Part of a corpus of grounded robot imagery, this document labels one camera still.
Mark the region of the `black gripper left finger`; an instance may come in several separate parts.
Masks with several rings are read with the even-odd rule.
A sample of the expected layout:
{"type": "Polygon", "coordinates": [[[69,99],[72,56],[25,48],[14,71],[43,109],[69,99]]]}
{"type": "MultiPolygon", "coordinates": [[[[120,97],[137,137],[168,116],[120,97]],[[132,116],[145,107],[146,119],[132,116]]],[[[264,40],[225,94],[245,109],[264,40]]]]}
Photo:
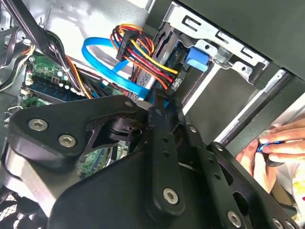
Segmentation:
{"type": "MultiPolygon", "coordinates": [[[[9,124],[6,168],[22,180],[48,217],[63,192],[83,181],[76,177],[80,158],[120,140],[131,144],[128,156],[150,154],[153,178],[158,185],[168,185],[160,173],[177,170],[175,102],[156,90],[148,109],[116,95],[18,111],[9,124]]],[[[172,188],[164,189],[164,198],[176,204],[181,189],[175,180],[172,188]]]]}

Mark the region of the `person bare hand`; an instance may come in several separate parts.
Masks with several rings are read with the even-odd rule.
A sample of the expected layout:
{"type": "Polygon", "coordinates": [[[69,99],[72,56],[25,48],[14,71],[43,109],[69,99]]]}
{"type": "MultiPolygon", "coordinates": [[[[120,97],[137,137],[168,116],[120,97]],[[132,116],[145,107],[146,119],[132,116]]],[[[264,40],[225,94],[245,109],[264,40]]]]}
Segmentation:
{"type": "Polygon", "coordinates": [[[277,169],[266,165],[264,155],[277,163],[304,162],[305,120],[272,129],[259,140],[254,139],[235,158],[270,193],[276,181],[277,169]]]}

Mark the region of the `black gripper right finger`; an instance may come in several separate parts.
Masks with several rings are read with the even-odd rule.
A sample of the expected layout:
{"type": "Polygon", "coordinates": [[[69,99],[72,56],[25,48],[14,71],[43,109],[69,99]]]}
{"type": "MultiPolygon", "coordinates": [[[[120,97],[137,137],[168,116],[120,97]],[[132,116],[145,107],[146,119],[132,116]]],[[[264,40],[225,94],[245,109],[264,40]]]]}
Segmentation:
{"type": "Polygon", "coordinates": [[[295,229],[296,222],[220,144],[206,145],[175,102],[185,211],[177,229],[295,229]]]}

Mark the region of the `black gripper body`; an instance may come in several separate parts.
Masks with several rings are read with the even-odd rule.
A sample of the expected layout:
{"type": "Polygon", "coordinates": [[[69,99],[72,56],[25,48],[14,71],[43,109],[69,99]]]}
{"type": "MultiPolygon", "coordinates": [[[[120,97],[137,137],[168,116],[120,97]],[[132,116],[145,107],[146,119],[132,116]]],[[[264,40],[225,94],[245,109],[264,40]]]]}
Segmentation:
{"type": "Polygon", "coordinates": [[[50,229],[176,229],[185,211],[181,169],[165,169],[158,185],[152,176],[150,154],[140,151],[68,188],[55,202],[50,229]],[[164,198],[166,187],[178,180],[178,202],[164,198]]]}

